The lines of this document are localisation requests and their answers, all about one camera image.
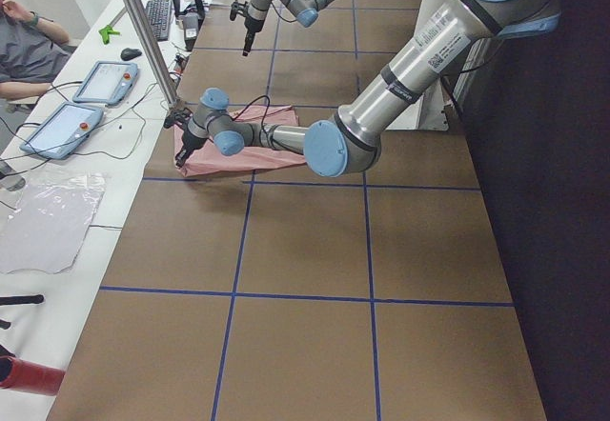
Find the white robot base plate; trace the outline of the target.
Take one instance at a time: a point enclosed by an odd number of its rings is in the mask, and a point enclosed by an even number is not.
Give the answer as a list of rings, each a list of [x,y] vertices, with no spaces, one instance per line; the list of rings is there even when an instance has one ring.
[[[400,114],[387,130],[447,131],[449,123],[444,113],[445,100],[440,81],[426,90],[418,101]]]

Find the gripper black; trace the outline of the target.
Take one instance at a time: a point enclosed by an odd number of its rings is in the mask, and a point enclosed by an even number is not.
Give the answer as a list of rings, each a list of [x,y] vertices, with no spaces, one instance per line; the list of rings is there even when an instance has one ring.
[[[193,134],[185,130],[181,136],[182,147],[180,152],[174,157],[175,166],[181,169],[189,157],[196,151],[200,150],[205,144],[205,138]]]
[[[254,41],[255,36],[261,32],[261,21],[247,16],[244,21],[244,26],[247,30],[246,39],[244,41],[244,47],[242,51],[243,56],[248,56],[251,51],[251,41]]]

